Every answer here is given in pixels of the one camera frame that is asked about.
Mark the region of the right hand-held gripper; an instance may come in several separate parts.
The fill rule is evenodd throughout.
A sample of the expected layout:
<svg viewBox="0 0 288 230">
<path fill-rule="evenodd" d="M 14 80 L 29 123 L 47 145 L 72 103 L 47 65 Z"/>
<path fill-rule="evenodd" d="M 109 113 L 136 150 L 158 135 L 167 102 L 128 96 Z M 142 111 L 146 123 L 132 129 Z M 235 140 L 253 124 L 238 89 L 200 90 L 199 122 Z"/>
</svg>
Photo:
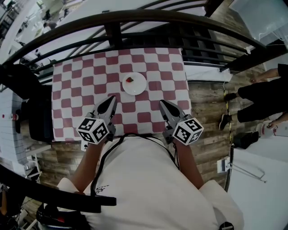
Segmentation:
<svg viewBox="0 0 288 230">
<path fill-rule="evenodd" d="M 159 108 L 163 119 L 168 123 L 166 130 L 162 133 L 167 144 L 178 140 L 187 146 L 199 139 L 204 127 L 196 118 L 186 115 L 180 107 L 170 101 L 160 100 Z"/>
</svg>

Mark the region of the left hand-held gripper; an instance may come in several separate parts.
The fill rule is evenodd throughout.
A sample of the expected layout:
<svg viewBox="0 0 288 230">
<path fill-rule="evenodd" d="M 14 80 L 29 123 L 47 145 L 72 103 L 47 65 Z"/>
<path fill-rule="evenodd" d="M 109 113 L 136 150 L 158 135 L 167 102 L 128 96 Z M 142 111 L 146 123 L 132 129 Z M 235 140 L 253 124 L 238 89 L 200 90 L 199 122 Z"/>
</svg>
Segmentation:
<svg viewBox="0 0 288 230">
<path fill-rule="evenodd" d="M 116 128 L 111 119 L 116 113 L 117 103 L 116 96 L 109 96 L 97 103 L 83 118 L 77 127 L 82 151 L 86 151 L 89 144 L 98 145 L 103 139 L 113 140 Z"/>
</svg>

